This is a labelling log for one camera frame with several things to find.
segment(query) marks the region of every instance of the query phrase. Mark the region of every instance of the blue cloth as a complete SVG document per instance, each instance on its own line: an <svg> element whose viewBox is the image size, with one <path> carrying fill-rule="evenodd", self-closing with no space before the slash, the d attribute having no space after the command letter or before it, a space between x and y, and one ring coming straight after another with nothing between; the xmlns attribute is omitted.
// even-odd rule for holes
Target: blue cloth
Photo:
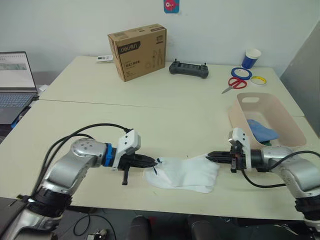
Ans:
<svg viewBox="0 0 320 240"><path fill-rule="evenodd" d="M276 131L274 131L273 129L266 128L256 120L248 119L247 122L251 129L251 132L253 133L255 139L259 143L279 138L279 135L278 133L276 133Z"/></svg>

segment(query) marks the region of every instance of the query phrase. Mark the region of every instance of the blue paper cup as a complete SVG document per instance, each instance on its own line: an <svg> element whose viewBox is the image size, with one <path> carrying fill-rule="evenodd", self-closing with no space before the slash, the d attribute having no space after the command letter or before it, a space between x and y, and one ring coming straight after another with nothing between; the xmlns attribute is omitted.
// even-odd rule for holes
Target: blue paper cup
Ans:
<svg viewBox="0 0 320 240"><path fill-rule="evenodd" d="M245 51L245 56L241 66L244 69L251 69L260 56L261 56L261 52L258 49L255 49L255 48L247 49Z"/></svg>

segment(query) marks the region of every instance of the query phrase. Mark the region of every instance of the laptop keyboard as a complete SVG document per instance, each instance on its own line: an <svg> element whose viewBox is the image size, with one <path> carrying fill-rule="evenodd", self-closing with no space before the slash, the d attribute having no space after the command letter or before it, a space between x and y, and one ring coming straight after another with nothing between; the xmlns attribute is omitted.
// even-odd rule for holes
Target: laptop keyboard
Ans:
<svg viewBox="0 0 320 240"><path fill-rule="evenodd" d="M0 93L0 108L22 108L32 94Z"/></svg>

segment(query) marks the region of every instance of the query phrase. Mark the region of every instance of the blue ring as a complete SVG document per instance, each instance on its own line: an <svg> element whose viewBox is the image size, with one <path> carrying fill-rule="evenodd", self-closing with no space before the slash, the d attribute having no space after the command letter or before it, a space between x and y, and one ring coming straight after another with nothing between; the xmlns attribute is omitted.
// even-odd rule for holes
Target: blue ring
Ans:
<svg viewBox="0 0 320 240"><path fill-rule="evenodd" d="M236 70L241 69L241 70L245 70L249 73L249 76L239 76L235 73ZM249 80L252 77L252 72L250 72L248 69L245 69L243 67L235 67L231 70L231 75L235 78L239 78L242 80Z"/></svg>
<svg viewBox="0 0 320 240"><path fill-rule="evenodd" d="M106 144L108 149L106 151L106 155L105 155L105 162L104 162L104 167L109 167L110 161L112 159L112 145L111 143L107 143Z"/></svg>

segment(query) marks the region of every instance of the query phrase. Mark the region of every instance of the cable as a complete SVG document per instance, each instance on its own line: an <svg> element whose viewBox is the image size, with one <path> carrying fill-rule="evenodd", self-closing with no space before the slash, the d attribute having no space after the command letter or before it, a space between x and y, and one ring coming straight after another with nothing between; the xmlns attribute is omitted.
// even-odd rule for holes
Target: cable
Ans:
<svg viewBox="0 0 320 240"><path fill-rule="evenodd" d="M309 151L309 150L305 150L305 151L296 151L296 152L293 152L293 153L290 153L289 155L285 156L284 158L282 158L281 160L279 160L277 163L275 163L274 165L272 165L271 167L268 168L268 170L272 170L274 169L275 167L279 166L283 161L295 156L295 155L298 155L298 154L314 154L316 156L318 156L320 158L320 154L315 152L315 151Z"/></svg>
<svg viewBox="0 0 320 240"><path fill-rule="evenodd" d="M83 133L78 133L76 135L74 135L73 137L86 137L86 138L89 138L89 139L94 139L92 136L88 135L88 134L83 134ZM45 174L46 174L46 171L45 171L45 167L48 165L46 164L47 161L48 161L48 157L52 151L52 149L59 143L61 143L64 139L66 139L66 136L63 137L63 138L60 138L58 141L56 141L54 144L51 145L51 147L49 148L49 150L46 152L46 155L43 159L43 163L42 163L42 166L41 166L41 169L40 169L40 173L39 173L39 176L36 180L36 183L33 187L33 190L32 190L32 193L31 193L31 196L34 196L34 194L36 193L37 189L39 188L39 185L42 181L42 179L44 178Z"/></svg>
<svg viewBox="0 0 320 240"><path fill-rule="evenodd" d="M82 233L79 233L79 234L76 233L76 227L77 227L77 225L79 224L79 222L80 222L82 219L85 219L85 218L88 218L88 224L87 224L85 230L84 230ZM90 217L90 214L88 213L88 215L85 215L85 216L81 217L78 221L76 221L76 223L75 223L74 226L73 226L73 234L74 234L75 236L77 236L77 237L82 236L83 234L86 233L86 231L88 231L88 229L89 229L89 227L90 227L90 223L91 223L91 217Z"/></svg>
<svg viewBox="0 0 320 240"><path fill-rule="evenodd" d="M244 176L244 178L253 186L257 187L257 188L261 188L261 189L271 189L271 188L277 188L277 187L283 187L285 186L284 183L281 183L281 184L275 184L275 185L259 185L259 184L256 184L254 183L253 181L251 181L249 179L249 177L247 176L246 172L245 172L245 169L241 169L241 172Z"/></svg>
<svg viewBox="0 0 320 240"><path fill-rule="evenodd" d="M285 229L285 230L287 230L288 232L290 232L290 233L293 234L293 235L296 235L296 236L299 235L299 234L296 233L294 230L292 230L287 224L275 224L275 225L273 225L273 226L279 227L279 228L282 228L282 229Z"/></svg>
<svg viewBox="0 0 320 240"><path fill-rule="evenodd" d="M85 137L89 137L92 139L91 136L87 135L87 134L82 134L80 132L86 130L86 129L90 129L90 128L94 128L94 127L100 127L100 126L109 126L109 127L116 127L116 128L120 128L122 130L124 130L126 133L130 132L131 129L129 128L126 128L126 127L123 127L121 125L118 125L118 124L113 124L113 123L97 123L97 124L92 124L92 125L88 125L88 126L85 126L85 127L82 127L80 128L79 130L73 132L72 134L70 134L69 136L65 136L61 139L59 139L58 141L56 141L51 147L50 149L48 150L48 152L46 153L45 157L44 157L44 160L43 160L43 163L42 163L42 166L41 166L41 170L40 170L40 174L38 176L38 179L34 185L34 188L32 190L32 193L31 193L31 197L34 196L34 194L36 193L37 189L39 188L40 184L41 184L41 181L42 179L44 178L46 172L48 171L49 169L49 166L51 164L51 162L53 161L54 157L56 156L57 152L61 149L61 147L71 138L73 137L76 137L76 136L85 136ZM59 144L60 145L55 149L55 151L53 152L53 154L51 155L50 159L48 160L49 158L49 155L51 153L51 151L53 150L53 148Z"/></svg>
<svg viewBox="0 0 320 240"><path fill-rule="evenodd" d="M296 151L296 152L293 152L293 153L290 153L289 155L283 157L282 159L280 159L277 163L275 163L274 165L272 165L271 167L269 167L267 170L270 171L274 168L276 168L277 166L279 166L281 163L283 163L285 160L289 159L289 158L292 158L293 156L295 155L299 155L299 154L314 154L314 155L317 155L319 158L320 158L320 154L315 152L315 151L309 151L309 150L305 150L305 151ZM274 185L259 185L259 184L256 184L254 183L253 181L251 181L249 179L249 177L247 176L246 172L245 172L245 169L241 169L241 172L244 176L244 178L253 186L257 187L257 188L262 188L262 189L270 189L270 188L277 188L277 187L283 187L285 186L284 183L281 183L281 184L274 184Z"/></svg>
<svg viewBox="0 0 320 240"><path fill-rule="evenodd" d="M110 225L110 227L112 229L112 232L113 232L113 235L114 235L114 240L117 240L116 231L114 229L114 226L111 224L111 222L108 219L106 219L104 216L100 216L100 215L97 215L97 214L90 214L90 213L88 213L88 215L85 215L85 216L81 217L78 221L76 221L75 225L73 226L73 234L75 236L77 236L77 237L82 236L83 234L85 234L88 231L88 229L90 227L90 223L91 223L91 217L98 217L98 218L104 219ZM81 232L81 233L76 233L77 225L79 224L79 222L82 219L85 219L85 218L89 218L88 219L88 224L87 224L85 230L83 232Z"/></svg>
<svg viewBox="0 0 320 240"><path fill-rule="evenodd" d="M49 161L48 161L48 164L47 166L45 167L45 172L48 170L51 162L53 161L54 157L56 156L57 152L61 149L61 147L72 137L74 137L76 134L86 130L86 129L90 129L90 128L94 128L94 127L100 127L100 126L109 126L109 127L116 127L116 128L120 128L122 130L125 131L125 133L128 133L131 131L131 129L129 128L126 128L126 127L123 127L123 126L120 126L120 125L117 125L117 124L113 124L113 123L97 123L97 124L92 124L92 125L88 125L88 126L85 126L83 128L80 128L79 130L71 133L69 136L67 136L61 143L60 145L55 149L55 151L53 152L53 154L51 155Z"/></svg>

